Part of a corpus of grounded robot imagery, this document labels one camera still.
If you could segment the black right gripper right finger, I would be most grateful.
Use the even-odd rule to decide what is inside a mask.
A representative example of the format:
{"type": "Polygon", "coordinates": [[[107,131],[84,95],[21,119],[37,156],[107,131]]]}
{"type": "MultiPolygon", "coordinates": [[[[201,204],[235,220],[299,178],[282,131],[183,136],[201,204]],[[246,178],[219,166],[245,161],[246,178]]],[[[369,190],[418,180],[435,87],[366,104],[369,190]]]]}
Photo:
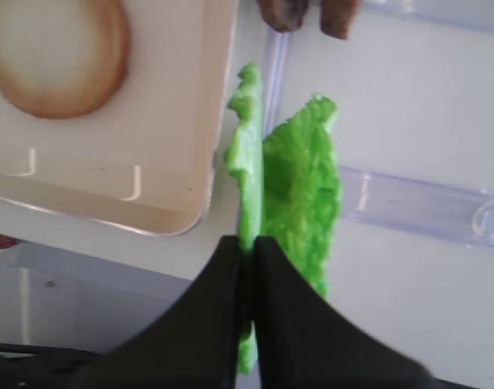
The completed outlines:
{"type": "Polygon", "coordinates": [[[420,363],[339,314],[272,237],[256,239],[253,310],[263,388],[437,386],[420,363]]]}

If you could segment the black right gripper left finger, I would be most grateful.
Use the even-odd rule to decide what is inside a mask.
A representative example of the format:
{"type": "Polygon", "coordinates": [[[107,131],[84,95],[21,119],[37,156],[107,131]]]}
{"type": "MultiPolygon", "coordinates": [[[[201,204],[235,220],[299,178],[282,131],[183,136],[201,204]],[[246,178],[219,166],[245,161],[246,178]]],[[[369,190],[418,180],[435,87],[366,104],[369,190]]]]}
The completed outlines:
{"type": "Polygon", "coordinates": [[[90,366],[90,388],[232,388],[241,251],[222,237],[202,272],[150,327],[90,366]]]}

